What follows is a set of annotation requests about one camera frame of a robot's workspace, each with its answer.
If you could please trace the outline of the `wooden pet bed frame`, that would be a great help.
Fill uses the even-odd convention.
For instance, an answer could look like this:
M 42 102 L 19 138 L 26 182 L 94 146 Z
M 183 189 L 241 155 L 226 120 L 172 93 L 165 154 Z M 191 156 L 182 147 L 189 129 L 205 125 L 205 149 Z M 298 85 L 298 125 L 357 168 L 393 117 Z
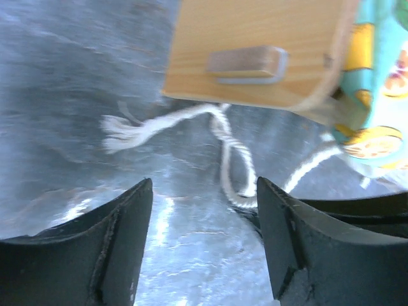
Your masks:
M 163 94 L 287 110 L 331 124 L 358 6 L 183 0 Z

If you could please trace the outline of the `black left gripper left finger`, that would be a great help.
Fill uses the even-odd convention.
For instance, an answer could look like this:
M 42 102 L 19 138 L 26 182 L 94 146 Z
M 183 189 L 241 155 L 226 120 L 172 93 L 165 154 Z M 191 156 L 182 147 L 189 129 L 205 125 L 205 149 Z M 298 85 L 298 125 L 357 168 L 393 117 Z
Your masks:
M 134 304 L 152 202 L 146 178 L 64 224 L 2 240 L 1 304 Z

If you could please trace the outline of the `white front rope tie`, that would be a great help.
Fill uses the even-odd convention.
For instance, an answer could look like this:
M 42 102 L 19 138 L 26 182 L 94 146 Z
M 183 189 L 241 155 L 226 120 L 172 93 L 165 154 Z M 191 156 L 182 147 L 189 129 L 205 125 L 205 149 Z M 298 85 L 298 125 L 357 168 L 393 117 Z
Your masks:
M 230 203 L 242 209 L 255 209 L 258 206 L 256 193 L 256 171 L 252 162 L 250 150 L 239 140 L 233 137 L 225 110 L 228 104 L 214 105 L 203 103 L 177 110 L 166 115 L 146 120 L 138 126 L 132 126 L 130 121 L 117 116 L 104 115 L 101 119 L 101 128 L 107 134 L 103 140 L 103 148 L 109 154 L 120 150 L 139 147 L 154 135 L 172 128 L 186 119 L 193 119 L 201 114 L 212 115 L 210 128 L 214 136 L 222 142 L 222 157 L 220 169 L 221 187 Z M 230 179 L 231 150 L 235 149 L 242 157 L 247 174 L 247 184 L 242 193 L 233 189 Z

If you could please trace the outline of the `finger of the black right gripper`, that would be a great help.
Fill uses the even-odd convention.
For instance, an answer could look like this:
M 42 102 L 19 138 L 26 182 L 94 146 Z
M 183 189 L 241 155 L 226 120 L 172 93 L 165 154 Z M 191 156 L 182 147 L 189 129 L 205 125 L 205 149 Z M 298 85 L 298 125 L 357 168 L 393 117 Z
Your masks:
M 303 200 L 354 226 L 394 237 L 407 237 L 407 193 L 352 200 Z

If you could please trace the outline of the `lemon print cushion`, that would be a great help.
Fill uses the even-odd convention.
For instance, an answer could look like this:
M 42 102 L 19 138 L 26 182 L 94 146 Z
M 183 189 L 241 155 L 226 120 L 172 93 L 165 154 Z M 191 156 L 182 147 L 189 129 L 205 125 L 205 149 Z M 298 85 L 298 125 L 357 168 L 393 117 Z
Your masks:
M 371 179 L 407 169 L 407 1 L 361 1 L 332 135 Z

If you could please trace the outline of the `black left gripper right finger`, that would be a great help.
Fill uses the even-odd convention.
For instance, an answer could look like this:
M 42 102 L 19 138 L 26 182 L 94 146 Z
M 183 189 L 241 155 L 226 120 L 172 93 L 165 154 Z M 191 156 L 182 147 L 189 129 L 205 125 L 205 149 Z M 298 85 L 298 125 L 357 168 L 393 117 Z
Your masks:
M 340 221 L 265 178 L 257 186 L 278 305 L 407 304 L 407 237 Z

